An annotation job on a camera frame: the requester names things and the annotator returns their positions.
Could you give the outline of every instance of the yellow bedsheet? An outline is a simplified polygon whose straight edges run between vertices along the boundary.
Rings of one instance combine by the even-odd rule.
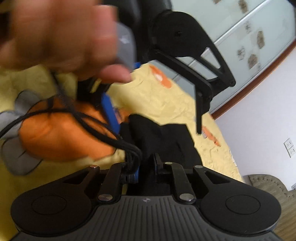
[[[68,75],[61,75],[63,87],[69,96],[75,97],[76,81]],[[149,64],[143,65],[133,73],[133,82],[126,85],[114,84],[109,90],[113,104],[124,107],[132,113],[147,116],[159,124],[185,123],[187,124],[195,142],[203,165],[224,175],[242,181],[239,171],[232,159],[229,147],[210,114],[202,117],[203,125],[220,143],[195,133],[195,103],[173,81],[166,88],[153,75]],[[55,94],[47,71],[36,66],[21,72],[11,72],[0,69],[0,111],[14,108],[14,101],[19,92],[30,89],[41,97],[48,98]],[[43,161],[27,176],[13,176],[0,160],[0,241],[11,239],[17,230],[10,217],[12,201],[21,193],[51,182],[91,164],[97,164],[107,169],[113,163],[122,161],[124,152],[116,151],[112,157],[102,160],[84,158],[68,163],[52,163]]]

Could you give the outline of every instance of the wall socket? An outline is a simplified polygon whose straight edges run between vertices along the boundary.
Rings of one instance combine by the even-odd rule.
[[[296,154],[295,147],[292,146],[292,147],[288,150],[288,152],[289,152],[290,157],[294,156],[294,155]]]
[[[292,143],[291,139],[289,138],[288,140],[286,140],[284,142],[284,145],[285,145],[286,149],[289,150],[293,146],[293,143]]]

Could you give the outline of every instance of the black fabric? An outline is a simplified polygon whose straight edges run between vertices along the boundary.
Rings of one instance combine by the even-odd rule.
[[[160,126],[141,115],[130,115],[129,123],[122,123],[120,135],[143,152],[139,169],[139,183],[128,188],[128,195],[168,195],[170,186],[156,183],[153,154],[158,153],[162,162],[176,162],[185,169],[202,165],[194,142],[184,124]]]

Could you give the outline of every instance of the tufted furniture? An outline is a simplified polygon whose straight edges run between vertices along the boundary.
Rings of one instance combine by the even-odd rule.
[[[251,184],[266,191],[280,202],[282,214],[274,230],[284,241],[296,240],[296,190],[288,191],[276,177],[266,174],[249,175]]]

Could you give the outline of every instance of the blurred hand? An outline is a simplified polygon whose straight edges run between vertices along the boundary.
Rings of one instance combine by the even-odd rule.
[[[130,82],[130,71],[112,64],[117,53],[116,8],[96,5],[97,0],[14,1],[9,36],[1,34],[1,66],[44,64],[74,72],[79,80],[96,76],[105,83]]]

